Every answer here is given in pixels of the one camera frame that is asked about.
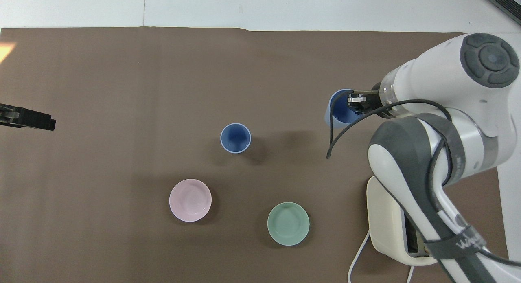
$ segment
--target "white cable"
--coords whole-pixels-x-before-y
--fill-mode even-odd
[[[367,243],[367,239],[369,239],[369,235],[370,235],[370,231],[367,231],[367,235],[365,235],[365,238],[363,239],[363,242],[362,242],[361,245],[360,245],[359,251],[358,251],[357,254],[355,255],[355,258],[353,259],[353,262],[351,263],[351,265],[350,265],[350,267],[349,267],[349,272],[348,272],[348,283],[351,283],[351,273],[353,272],[353,267],[354,267],[355,264],[357,263],[358,257],[360,256],[360,253],[361,253],[361,250],[363,250],[363,247],[364,247],[365,244]]]
[[[411,266],[411,268],[409,269],[409,277],[407,277],[407,283],[411,282],[411,278],[413,277],[413,271],[414,271],[414,266]]]
[[[361,254],[361,251],[363,250],[363,247],[367,244],[367,240],[369,239],[369,236],[370,236],[370,231],[367,231],[367,234],[365,235],[365,238],[363,239],[363,242],[361,243],[360,245],[360,248],[359,248],[359,251],[357,252],[357,254],[355,255],[350,267],[349,267],[349,271],[348,271],[348,283],[352,283],[351,282],[351,274],[353,272],[353,268],[355,266],[355,264],[357,263],[357,260]],[[407,276],[407,283],[410,283],[411,282],[411,278],[413,277],[413,271],[414,271],[414,266],[411,266],[411,268],[409,269],[409,276]]]

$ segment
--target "brown surface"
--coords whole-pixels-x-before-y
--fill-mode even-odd
[[[1,282],[346,282],[367,231],[374,116],[326,160],[324,109],[370,88],[456,34],[240,29],[2,29],[0,103],[53,115],[56,131],[0,127]],[[241,155],[221,129],[253,134]],[[197,178],[214,204],[177,220],[173,186]],[[448,189],[506,255],[497,173]],[[477,193],[469,199],[467,192]],[[266,218],[299,203],[311,230],[276,244]],[[402,282],[408,268],[370,244],[355,282]],[[449,282],[438,265],[412,282]]]

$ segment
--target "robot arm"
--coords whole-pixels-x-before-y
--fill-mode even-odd
[[[398,118],[374,134],[370,166],[457,283],[521,283],[521,265],[490,254],[443,192],[443,186],[512,154],[516,132],[506,103],[510,89],[519,85],[518,74],[517,55],[502,38],[463,35],[391,71],[371,92],[348,97],[348,106],[359,113]],[[424,103],[390,108],[413,99],[434,101],[450,117]]]
[[[49,114],[0,103],[0,125],[54,130],[56,120]]]

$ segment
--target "plastic cup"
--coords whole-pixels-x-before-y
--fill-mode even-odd
[[[346,127],[360,117],[360,115],[357,115],[353,110],[348,108],[348,94],[340,96],[340,94],[343,92],[353,92],[353,90],[348,88],[337,90],[331,96],[331,98],[329,98],[326,114],[324,115],[324,121],[327,123],[327,125],[331,125],[329,123],[329,112],[333,106],[333,101],[335,98],[338,98],[338,100],[335,102],[335,107],[333,108],[333,128]]]
[[[221,145],[232,154],[239,154],[250,146],[252,134],[245,125],[231,123],[221,132]]]

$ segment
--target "black clamp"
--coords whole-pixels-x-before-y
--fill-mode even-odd
[[[52,119],[49,114],[0,104],[0,125],[54,130],[56,120]]]
[[[438,241],[426,241],[425,247],[435,259],[457,259],[479,252],[487,242],[472,226],[459,234]]]

